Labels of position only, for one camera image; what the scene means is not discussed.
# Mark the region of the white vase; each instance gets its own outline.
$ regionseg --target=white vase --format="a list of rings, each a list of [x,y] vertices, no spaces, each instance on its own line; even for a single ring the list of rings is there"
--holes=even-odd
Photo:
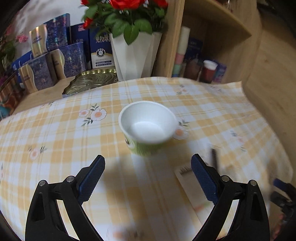
[[[137,39],[132,44],[127,45],[123,34],[116,38],[113,38],[110,34],[119,81],[139,79],[151,75],[160,38],[160,33],[150,35],[140,32]]]
[[[148,50],[148,54],[144,64],[144,68],[141,76],[142,78],[151,76],[161,36],[162,36],[162,33],[159,33],[159,32],[154,32],[152,34],[152,41],[151,41],[150,48]]]

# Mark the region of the white cup lid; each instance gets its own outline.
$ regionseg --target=white cup lid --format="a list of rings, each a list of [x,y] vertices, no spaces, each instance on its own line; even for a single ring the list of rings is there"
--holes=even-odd
[[[207,69],[209,70],[216,70],[218,64],[213,62],[213,61],[210,61],[210,60],[205,60],[204,61],[204,65]]]

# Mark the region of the green paper cup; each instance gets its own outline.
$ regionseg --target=green paper cup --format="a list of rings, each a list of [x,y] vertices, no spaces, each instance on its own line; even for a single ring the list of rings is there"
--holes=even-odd
[[[177,129],[176,116],[165,106],[152,101],[138,101],[124,107],[119,126],[131,152],[148,156],[172,138]]]

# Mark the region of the screw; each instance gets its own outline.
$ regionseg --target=screw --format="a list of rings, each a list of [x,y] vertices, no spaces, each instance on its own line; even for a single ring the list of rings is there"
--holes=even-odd
[[[250,184],[251,184],[252,186],[256,186],[256,185],[257,185],[257,182],[256,182],[255,180],[251,180],[251,181],[250,181]]]
[[[230,179],[229,179],[229,176],[222,176],[222,180],[224,182],[228,182]]]
[[[66,181],[69,182],[69,183],[72,182],[73,180],[74,180],[73,176],[69,176],[69,177],[66,178]]]
[[[41,181],[39,182],[39,186],[42,187],[45,183],[46,183],[46,182],[45,182],[44,180],[41,180]]]

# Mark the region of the plaid tablecloth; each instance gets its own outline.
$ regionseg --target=plaid tablecloth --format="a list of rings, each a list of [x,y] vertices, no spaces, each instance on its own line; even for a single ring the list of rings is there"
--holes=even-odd
[[[118,125],[122,108],[139,100],[159,102],[179,119],[174,138],[146,158],[129,152]],[[211,145],[220,148],[220,166],[235,170],[234,181],[257,180],[265,197],[275,176],[291,180],[282,145],[240,83],[155,77],[93,89],[0,122],[0,210],[24,240],[39,180],[61,182],[101,154],[106,169],[83,208],[104,240],[192,240],[201,223],[174,169]]]

